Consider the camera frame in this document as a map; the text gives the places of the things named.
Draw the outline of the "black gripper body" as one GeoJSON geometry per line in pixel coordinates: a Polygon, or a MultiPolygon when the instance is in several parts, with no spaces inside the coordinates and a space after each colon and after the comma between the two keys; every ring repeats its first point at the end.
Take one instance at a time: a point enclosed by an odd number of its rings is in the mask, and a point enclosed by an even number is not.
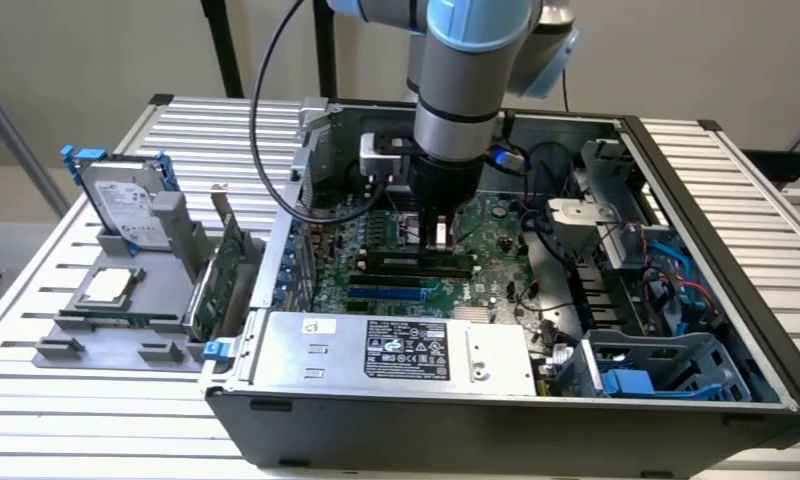
{"type": "Polygon", "coordinates": [[[483,166],[483,157],[467,161],[412,157],[408,185],[419,206],[436,212],[453,211],[476,193],[483,166]]]}

